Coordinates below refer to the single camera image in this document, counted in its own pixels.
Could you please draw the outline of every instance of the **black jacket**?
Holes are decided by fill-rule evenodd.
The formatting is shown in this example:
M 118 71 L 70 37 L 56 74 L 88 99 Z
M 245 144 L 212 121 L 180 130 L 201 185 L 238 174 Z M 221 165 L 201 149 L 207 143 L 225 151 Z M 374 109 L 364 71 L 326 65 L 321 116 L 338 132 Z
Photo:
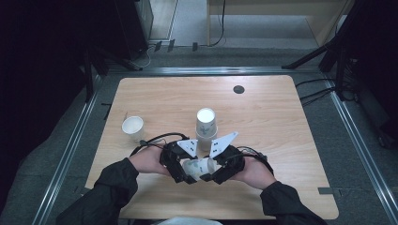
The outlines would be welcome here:
M 137 176 L 127 158 L 106 167 L 94 188 L 62 212 L 56 224 L 117 224 L 120 209 L 137 192 Z M 264 189 L 260 197 L 264 214 L 280 224 L 327 224 L 301 203 L 294 188 L 281 182 Z

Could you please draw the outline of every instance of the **gray floor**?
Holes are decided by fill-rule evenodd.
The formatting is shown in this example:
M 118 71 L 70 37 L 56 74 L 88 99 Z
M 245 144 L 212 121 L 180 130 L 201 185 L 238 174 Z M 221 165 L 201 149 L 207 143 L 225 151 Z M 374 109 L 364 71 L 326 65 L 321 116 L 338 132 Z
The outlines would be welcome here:
M 207 44 L 206 1 L 179 0 L 170 39 L 177 46 Z M 222 16 L 211 16 L 210 43 L 222 35 Z M 318 47 L 304 16 L 225 15 L 217 47 L 311 49 Z
M 180 0 L 182 2 L 198 4 L 198 2 Z M 178 26 L 176 21 L 172 37 L 178 45 L 188 45 L 194 41 L 204 41 L 198 29 L 188 30 L 189 27 L 201 27 L 203 22 L 193 18 L 195 26 Z M 124 77 L 135 76 L 219 76 L 219 75 L 262 75 L 289 74 L 295 83 L 323 78 L 324 75 L 317 71 L 316 65 L 322 55 L 308 62 L 297 70 L 282 70 L 281 65 L 291 63 L 301 56 L 315 49 L 309 44 L 305 48 L 300 45 L 292 45 L 286 48 L 282 39 L 299 39 L 309 37 L 305 29 L 296 33 L 289 31 L 279 34 L 278 38 L 270 40 L 263 38 L 261 48 L 245 48 L 246 43 L 234 42 L 226 36 L 226 42 L 219 48 L 201 47 L 193 52 L 190 47 L 174 48 L 171 52 L 166 47 L 158 52 L 153 49 L 148 55 L 143 55 L 134 63 L 147 65 L 143 71 L 130 72 L 126 69 L 111 64 L 111 71 L 103 78 L 103 83 L 98 89 L 97 100 L 94 102 L 92 113 L 88 117 L 87 124 L 77 144 L 74 155 L 71 158 L 68 172 L 59 192 L 56 192 L 54 205 L 50 207 L 49 214 L 43 222 L 36 224 L 54 224 L 55 217 L 68 205 L 79 198 L 84 190 L 84 183 L 88 176 L 92 160 L 94 158 L 101 131 L 105 126 L 104 120 L 108 106 L 102 103 L 112 103 L 119 81 Z M 234 47 L 227 47 L 226 43 L 234 43 Z M 313 82 L 298 88 L 298 94 L 303 97 L 324 89 L 323 82 Z M 377 168 L 381 171 L 393 194 L 398 194 L 398 151 L 381 148 L 377 135 L 372 125 L 367 120 L 366 114 L 356 102 L 346 102 L 353 120 L 365 141 Z M 69 138 L 84 108 L 84 90 L 75 99 L 68 111 L 59 121 L 52 136 L 40 147 L 35 149 L 26 158 L 8 196 L 8 204 L 0 217 L 0 224 L 31 224 L 39 210 L 47 186 L 52 181 L 60 158 L 69 143 Z M 336 110 L 331 96 L 326 96 L 313 104 L 304 107 L 316 147 L 319 151 L 325 172 L 333 188 L 340 215 L 337 219 L 329 220 L 328 224 L 390 224 L 388 215 L 383 207 L 374 185 L 364 169 L 362 161 L 356 151 L 352 139 L 347 132 L 341 115 Z M 264 224 L 264 221 L 229 221 L 223 220 L 223 224 Z

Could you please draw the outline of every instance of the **aluminum rail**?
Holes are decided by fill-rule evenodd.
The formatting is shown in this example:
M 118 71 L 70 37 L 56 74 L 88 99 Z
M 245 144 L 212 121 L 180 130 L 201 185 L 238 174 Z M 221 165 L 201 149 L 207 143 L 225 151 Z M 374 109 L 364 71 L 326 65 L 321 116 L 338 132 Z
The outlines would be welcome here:
M 95 86 L 100 88 L 101 85 L 102 85 L 102 78 L 99 75 L 97 75 L 95 80 Z M 40 207 L 38 208 L 38 211 L 36 213 L 36 216 L 32 224 L 39 225 L 39 224 L 46 224 L 47 222 L 48 216 L 50 215 L 50 212 L 53 208 L 56 196 L 58 195 L 59 189 L 61 188 L 65 176 L 69 170 L 69 166 L 73 159 L 76 147 L 79 143 L 80 138 L 82 137 L 85 125 L 87 124 L 87 120 L 91 114 L 91 111 L 94 108 L 94 104 L 97 99 L 97 93 L 98 90 L 95 90 L 92 98 L 84 105 L 83 111 L 71 134 L 71 137 L 64 151 L 64 154 L 62 155 L 61 160 L 58 163 L 54 176 L 49 186 L 47 186 L 43 200 L 41 201 Z
M 327 87 L 332 87 L 334 84 L 332 82 L 326 82 Z M 357 150 L 360 161 L 368 173 L 369 178 L 374 186 L 375 192 L 387 213 L 387 216 L 391 224 L 398 224 L 398 206 L 395 197 L 390 190 L 388 184 L 386 183 L 384 176 L 378 169 L 371 152 L 366 146 L 365 141 L 362 139 L 360 131 L 354 123 L 349 110 L 346 108 L 346 104 L 342 102 L 335 92 L 331 93 L 331 98 L 336 106 L 338 113 L 340 114 L 345 128 L 350 135 L 350 138 Z
M 307 66 L 297 69 L 282 69 L 281 67 L 154 67 L 141 71 L 126 71 L 124 67 L 110 66 L 110 73 L 129 75 L 132 77 L 151 76 L 250 76 L 250 75 L 282 75 L 294 73 L 317 73 L 317 66 Z

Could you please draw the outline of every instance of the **black stand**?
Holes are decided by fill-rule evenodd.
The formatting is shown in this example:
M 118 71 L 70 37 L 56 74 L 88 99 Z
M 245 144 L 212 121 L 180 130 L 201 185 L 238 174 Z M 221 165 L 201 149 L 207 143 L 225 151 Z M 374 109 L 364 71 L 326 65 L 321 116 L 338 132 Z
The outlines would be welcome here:
M 99 75 L 106 76 L 109 68 L 105 63 L 104 58 L 109 58 L 113 60 L 115 63 L 120 66 L 130 70 L 130 71 L 139 71 L 143 70 L 141 67 L 136 67 L 130 65 L 124 59 L 120 59 L 113 54 L 104 51 L 98 47 L 89 46 L 84 51 L 84 75 L 85 75 L 85 85 L 86 85 L 86 96 L 85 102 L 91 99 L 94 94 L 94 84 L 93 84 L 93 72 L 91 66 L 93 66 Z
M 332 69 L 333 65 L 337 62 L 335 90 L 340 100 L 344 100 L 342 92 L 343 92 L 344 68 L 346 64 L 346 50 L 347 50 L 345 45 L 348 42 L 351 34 L 353 34 L 351 32 L 355 32 L 353 29 L 354 28 L 353 23 L 357 23 L 355 19 L 357 15 L 360 13 L 360 9 L 363 6 L 363 2 L 364 1 L 360 0 L 355 1 L 354 6 L 351 8 L 349 14 L 344 20 L 342 27 L 331 41 L 319 47 L 315 51 L 310 52 L 309 54 L 303 56 L 298 61 L 290 65 L 282 66 L 282 68 L 285 69 L 298 68 L 299 66 L 305 64 L 311 59 L 314 59 L 321 53 L 326 53 L 322 58 L 322 61 L 320 62 L 318 67 L 322 72 L 329 72 Z

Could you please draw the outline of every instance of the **wooden table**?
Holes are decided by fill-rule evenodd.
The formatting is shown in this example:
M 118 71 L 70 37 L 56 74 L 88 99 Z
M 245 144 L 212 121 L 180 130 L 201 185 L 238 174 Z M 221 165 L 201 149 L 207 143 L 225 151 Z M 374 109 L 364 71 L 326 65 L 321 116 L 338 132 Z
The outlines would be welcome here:
M 236 85 L 245 92 L 234 93 Z M 232 145 L 250 146 L 267 155 L 276 178 L 295 187 L 307 207 L 322 218 L 337 218 L 333 196 L 318 192 L 318 188 L 328 188 L 329 182 L 289 76 L 122 80 L 86 187 L 92 188 L 104 167 L 128 157 L 136 146 L 121 130 L 126 114 L 144 119 L 146 139 L 167 132 L 194 139 L 196 113 L 205 107 L 217 114 L 219 137 L 238 131 Z M 158 174 L 140 174 L 138 184 L 138 192 L 121 211 L 122 218 L 272 218 L 262 212 L 261 191 L 237 181 L 187 185 Z
M 303 15 L 314 38 L 324 45 L 354 0 L 228 0 L 225 15 Z M 207 45 L 210 15 L 222 15 L 223 0 L 207 0 Z

